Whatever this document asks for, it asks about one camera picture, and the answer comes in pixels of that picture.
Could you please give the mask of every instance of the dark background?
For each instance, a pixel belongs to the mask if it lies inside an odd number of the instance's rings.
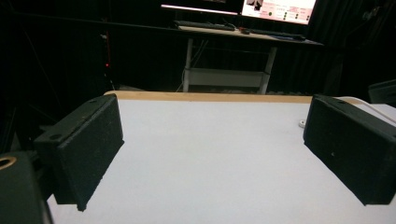
[[[119,85],[176,91],[187,47],[187,39],[174,36],[13,20],[8,16],[12,11],[160,27],[170,27],[172,20],[180,18],[226,20],[303,34],[323,43],[326,52],[278,50],[268,91],[285,94],[351,95],[369,101],[369,85],[396,78],[393,0],[318,0],[309,26],[176,13],[161,10],[159,0],[0,2],[0,149],[9,147],[15,130],[29,149],[43,132],[41,126],[54,124],[85,101]],[[262,70],[267,50],[268,46],[249,43],[209,42],[197,66]]]

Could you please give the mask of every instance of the black keyboard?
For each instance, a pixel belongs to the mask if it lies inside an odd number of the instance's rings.
[[[177,26],[190,26],[190,27],[198,27],[198,28],[213,29],[213,30],[224,30],[224,31],[235,30],[233,27],[230,26],[212,24],[212,23],[194,22],[194,21],[175,21],[175,24]]]
[[[298,39],[298,40],[305,40],[305,37],[303,35],[294,35],[294,34],[287,34],[287,33],[281,33],[281,32],[275,32],[275,31],[266,31],[266,30],[256,30],[256,29],[249,29],[252,34],[256,35],[274,35],[274,36],[280,36],[280,37],[290,37],[293,39]]]

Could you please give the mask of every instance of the desk leg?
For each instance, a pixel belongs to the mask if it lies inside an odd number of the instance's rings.
[[[262,81],[260,82],[259,94],[265,94],[267,92],[268,82],[270,81],[271,70],[276,56],[276,50],[277,48],[271,48],[270,54],[268,55],[267,65],[265,65]]]
[[[190,69],[191,69],[191,53],[192,53],[192,39],[189,39],[187,43],[187,57],[186,66],[184,67],[184,77],[183,77],[183,92],[189,91],[190,85]]]

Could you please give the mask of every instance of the white table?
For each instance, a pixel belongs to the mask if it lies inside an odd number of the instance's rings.
[[[49,198],[54,221],[396,223],[395,202],[362,205],[304,145],[309,99],[120,92],[125,144],[83,213]]]

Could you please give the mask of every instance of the monitor screen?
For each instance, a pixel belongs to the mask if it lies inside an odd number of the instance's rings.
[[[162,0],[161,8],[238,15],[243,0]]]
[[[244,0],[242,16],[308,25],[316,0]]]

